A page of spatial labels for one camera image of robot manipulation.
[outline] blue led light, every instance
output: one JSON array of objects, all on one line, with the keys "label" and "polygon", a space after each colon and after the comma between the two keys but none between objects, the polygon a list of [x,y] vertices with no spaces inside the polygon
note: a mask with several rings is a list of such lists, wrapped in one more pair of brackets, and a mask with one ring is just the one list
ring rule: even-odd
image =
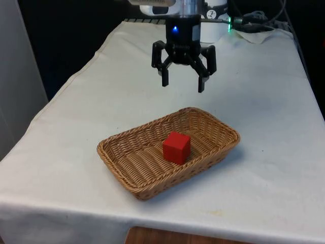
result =
[{"label": "blue led light", "polygon": [[177,27],[177,26],[174,26],[174,28],[173,28],[173,33],[175,33],[175,34],[178,33],[178,27]]}]

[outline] white cloth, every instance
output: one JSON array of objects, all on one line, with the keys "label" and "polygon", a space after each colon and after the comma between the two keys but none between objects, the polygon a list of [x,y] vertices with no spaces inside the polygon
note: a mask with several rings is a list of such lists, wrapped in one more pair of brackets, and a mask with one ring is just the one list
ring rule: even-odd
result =
[{"label": "white cloth", "polygon": [[[132,226],[260,243],[325,243],[325,124],[293,40],[216,44],[218,71],[151,68],[164,26],[122,23],[0,163],[6,244],[123,243]],[[96,153],[104,138],[184,107],[239,131],[219,165],[142,202]]]}]

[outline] black cable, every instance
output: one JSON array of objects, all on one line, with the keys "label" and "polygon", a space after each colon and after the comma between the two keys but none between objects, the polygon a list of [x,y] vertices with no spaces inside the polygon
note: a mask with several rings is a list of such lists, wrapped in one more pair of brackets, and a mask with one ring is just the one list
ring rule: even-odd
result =
[{"label": "black cable", "polygon": [[285,11],[287,0],[284,0],[284,2],[281,1],[281,10],[277,15],[275,15],[272,19],[267,20],[264,23],[248,23],[240,26],[239,31],[247,31],[247,32],[258,32],[260,30],[265,30],[265,26],[268,26],[272,24],[275,20],[277,20],[280,15]]},{"label": "black cable", "polygon": [[284,0],[284,2],[282,2],[282,0],[280,0],[280,1],[281,1],[281,5],[282,5],[282,8],[281,8],[280,12],[276,16],[274,16],[272,19],[270,19],[270,20],[266,21],[265,23],[261,24],[261,26],[265,26],[265,25],[273,23],[275,20],[277,20],[280,17],[280,15],[283,13],[283,11],[285,11],[285,6],[286,6],[286,3],[287,3],[287,0]]},{"label": "black cable", "polygon": [[230,24],[229,21],[223,20],[223,19],[201,19],[202,23],[224,23],[224,24]]},{"label": "black cable", "polygon": [[237,4],[235,3],[235,0],[231,0],[232,5],[234,6],[234,9],[239,14],[240,17],[243,17],[242,13],[240,12],[239,8],[237,7]]},{"label": "black cable", "polygon": [[[279,1],[280,1],[280,3],[282,4],[282,6],[284,6],[284,2],[283,2],[282,0],[279,0]],[[296,31],[295,31],[295,29],[294,29],[294,26],[293,26],[293,24],[292,24],[292,22],[291,22],[291,19],[290,19],[289,15],[288,15],[288,12],[287,12],[287,10],[286,10],[285,8],[284,8],[284,15],[285,15],[286,20],[288,21],[289,26],[290,26],[291,33],[292,33],[292,35],[294,36],[294,40],[295,40],[295,42],[296,42],[296,44],[297,44],[297,49],[298,49],[298,53],[299,53],[299,55],[300,55],[301,62],[302,62],[303,67],[304,67],[304,69],[305,69],[306,76],[307,76],[307,79],[308,79],[308,81],[309,81],[309,84],[311,85],[311,82],[310,82],[310,76],[309,76],[309,73],[308,73],[307,64],[306,64],[306,60],[305,60],[305,57],[304,57],[303,51],[302,51],[302,49],[301,49],[301,46],[300,46],[300,43],[299,43],[299,40],[298,40],[298,37],[297,37]]]}]

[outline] basket rim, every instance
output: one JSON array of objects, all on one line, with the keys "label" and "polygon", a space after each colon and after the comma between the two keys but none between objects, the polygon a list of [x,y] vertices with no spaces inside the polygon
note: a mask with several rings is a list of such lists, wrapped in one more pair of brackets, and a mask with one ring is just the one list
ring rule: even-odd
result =
[{"label": "basket rim", "polygon": [[[166,118],[168,117],[172,117],[176,114],[179,114],[179,113],[182,113],[182,112],[189,112],[189,111],[196,111],[198,113],[203,113],[204,115],[208,116],[208,117],[211,117],[212,119],[216,120],[218,123],[222,124],[224,127],[226,127],[230,132],[233,133],[234,137],[233,139],[223,145],[222,147],[220,148],[215,148],[203,155],[201,155],[200,157],[197,157],[195,159],[193,159],[192,161],[184,164],[184,165],[181,165],[181,166],[178,166],[174,169],[171,169],[167,172],[165,172],[164,174],[160,175],[159,177],[155,178],[155,179],[152,179],[150,181],[147,181],[143,184],[140,184],[140,185],[135,185],[131,182],[129,182],[125,176],[120,172],[120,170],[115,166],[113,160],[111,160],[111,158],[108,156],[108,154],[105,152],[104,150],[104,146],[112,141],[112,140],[117,140],[119,139],[120,137],[124,137],[124,136],[127,136],[129,134],[132,134],[132,133],[135,133],[135,132],[138,132],[138,131],[142,131],[144,129],[147,129],[149,127],[151,127],[152,125],[155,125],[157,124],[158,122],[160,121],[166,121]],[[116,178],[119,180],[119,182],[125,187],[127,188],[129,191],[133,192],[133,193],[137,193],[137,192],[141,192],[142,190],[144,190],[145,188],[147,188],[147,186],[151,186],[151,185],[157,185],[161,182],[163,182],[165,179],[175,175],[175,174],[179,174],[181,173],[182,171],[185,171],[187,168],[193,166],[194,164],[196,164],[197,162],[201,161],[202,159],[204,158],[207,158],[211,155],[219,155],[221,153],[223,153],[224,151],[232,148],[232,147],[235,147],[239,142],[240,142],[240,135],[239,133],[234,130],[233,128],[231,128],[230,126],[226,125],[225,123],[223,123],[222,121],[218,120],[216,117],[214,117],[212,114],[202,110],[202,109],[199,109],[199,108],[194,108],[194,107],[187,107],[187,108],[183,108],[183,109],[180,109],[179,111],[176,111],[174,113],[171,113],[169,115],[166,115],[164,117],[161,117],[159,119],[155,119],[149,123],[146,123],[142,126],[139,126],[139,127],[135,127],[135,128],[132,128],[130,130],[127,130],[127,131],[124,131],[122,133],[119,133],[119,134],[116,134],[116,135],[113,135],[105,140],[102,140],[98,146],[97,146],[97,153],[99,154],[99,156],[101,157],[101,159],[104,161],[104,163],[109,167],[109,169],[111,170],[111,172],[114,174],[114,176],[116,176]]]}]

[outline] wooden floor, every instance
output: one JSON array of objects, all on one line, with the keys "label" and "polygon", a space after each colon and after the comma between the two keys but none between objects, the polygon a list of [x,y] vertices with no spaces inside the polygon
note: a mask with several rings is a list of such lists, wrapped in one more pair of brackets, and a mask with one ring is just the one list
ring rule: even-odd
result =
[{"label": "wooden floor", "polygon": [[171,231],[131,228],[125,244],[247,244],[245,242],[223,240],[199,235],[189,235]]}]

